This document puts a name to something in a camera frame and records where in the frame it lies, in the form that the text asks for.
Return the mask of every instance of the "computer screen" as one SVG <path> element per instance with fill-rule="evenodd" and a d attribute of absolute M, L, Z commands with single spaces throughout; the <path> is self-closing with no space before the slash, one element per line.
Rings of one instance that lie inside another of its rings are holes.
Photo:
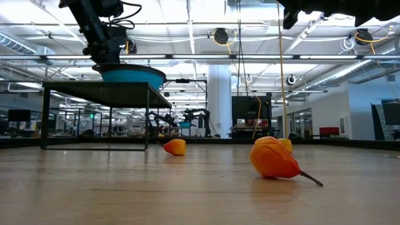
<path fill-rule="evenodd" d="M 31 122 L 31 111 L 22 109 L 9 109 L 8 122 Z"/>
<path fill-rule="evenodd" d="M 391 102 L 383 104 L 386 125 L 400 125 L 400 104 Z"/>

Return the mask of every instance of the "orange pepper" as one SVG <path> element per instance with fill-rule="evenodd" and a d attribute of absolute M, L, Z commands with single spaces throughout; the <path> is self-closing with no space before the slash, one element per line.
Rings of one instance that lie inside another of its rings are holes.
<path fill-rule="evenodd" d="M 186 141 L 174 139 L 164 145 L 164 150 L 174 156 L 184 156 L 186 154 Z"/>
<path fill-rule="evenodd" d="M 255 142 L 251 149 L 250 161 L 256 171 L 265 178 L 293 178 L 302 175 L 323 186 L 321 182 L 302 171 L 286 147 L 273 137 L 262 137 Z"/>

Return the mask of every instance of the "ceiling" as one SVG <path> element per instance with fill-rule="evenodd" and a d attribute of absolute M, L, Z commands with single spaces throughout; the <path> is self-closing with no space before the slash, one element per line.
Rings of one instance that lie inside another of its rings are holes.
<path fill-rule="evenodd" d="M 230 40 L 231 52 L 238 54 L 239 42 L 235 39 L 238 31 L 238 14 L 227 7 L 225 1 L 216 0 L 190 0 L 189 13 L 186 0 L 125 0 L 129 3 L 142 5 L 142 11 L 132 18 L 136 28 L 128 32 L 138 48 L 138 54 L 228 54 L 228 48 L 218 46 L 208 38 L 216 28 L 225 28 Z M 6 32 L 15 35 L 28 44 L 46 46 L 56 54 L 82 54 L 86 42 L 79 33 L 79 28 L 68 8 L 59 9 L 59 0 L 43 0 L 44 12 L 30 0 L 5 0 L 0 2 L 0 33 Z M 136 8 L 124 7 L 122 16 L 133 13 Z M 275 4 L 262 7 L 246 8 L 241 12 L 242 19 L 242 48 L 244 54 L 279 54 L 279 26 L 278 21 L 283 18 L 283 8 L 280 7 L 281 17 Z M 343 51 L 343 41 L 349 33 L 355 33 L 354 18 L 335 14 L 319 22 L 320 12 L 306 15 L 301 12 L 299 21 L 290 30 L 282 30 L 282 50 L 285 54 L 354 54 L 354 51 Z M 388 35 L 389 27 L 392 33 L 389 37 L 375 44 L 380 46 L 393 41 L 400 32 L 400 17 L 390 21 L 372 19 L 362 25 L 376 39 Z M 358 54 L 370 54 L 370 46 L 354 47 Z M 0 46 L 1 54 L 17 54 L 6 47 Z M 17 67 L 23 68 L 24 64 L 35 62 L 9 61 Z M 57 63 L 73 64 L 73 61 L 58 61 Z M 170 79 L 191 78 L 206 79 L 208 63 L 189 61 L 168 64 L 166 61 L 152 60 L 151 66 L 167 74 Z M 298 63 L 284 63 L 285 76 L 295 75 L 301 83 L 310 83 L 319 76 L 340 66 L 341 63 L 332 64 L 307 64 L 306 61 Z M 245 63 L 246 73 L 253 78 L 251 89 L 281 89 L 281 67 L 278 64 Z M 40 64 L 27 67 L 32 73 L 42 77 L 45 67 Z M 54 73 L 52 79 L 101 79 L 100 75 L 89 66 L 86 67 L 47 67 L 48 73 Z M 234 64 L 231 63 L 232 74 L 237 74 Z M 195 84 L 170 84 L 169 88 L 194 89 Z"/>

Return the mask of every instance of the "wall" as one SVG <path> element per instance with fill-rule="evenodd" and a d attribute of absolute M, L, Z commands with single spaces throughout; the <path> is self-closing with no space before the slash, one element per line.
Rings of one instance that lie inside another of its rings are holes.
<path fill-rule="evenodd" d="M 349 138 L 352 138 L 350 126 L 350 107 L 348 84 L 342 83 L 339 87 L 329 88 L 328 93 L 310 94 L 306 102 L 290 102 L 287 107 L 287 113 L 312 109 L 312 130 L 314 135 L 319 134 L 319 128 L 339 127 L 340 118 L 347 116 L 348 123 L 345 129 L 349 130 Z M 272 111 L 272 116 L 283 115 L 283 108 Z"/>
<path fill-rule="evenodd" d="M 390 85 L 400 95 L 400 74 Z M 382 104 L 383 99 L 395 99 L 393 92 L 382 77 L 364 84 L 349 84 L 352 136 L 356 140 L 375 140 L 371 104 Z"/>

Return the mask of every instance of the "wooden floor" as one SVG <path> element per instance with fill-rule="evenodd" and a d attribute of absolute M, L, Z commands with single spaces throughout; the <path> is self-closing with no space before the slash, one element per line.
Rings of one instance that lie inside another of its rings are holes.
<path fill-rule="evenodd" d="M 260 178 L 250 148 L 0 150 L 0 224 L 400 224 L 398 152 L 295 146 L 319 187 Z"/>

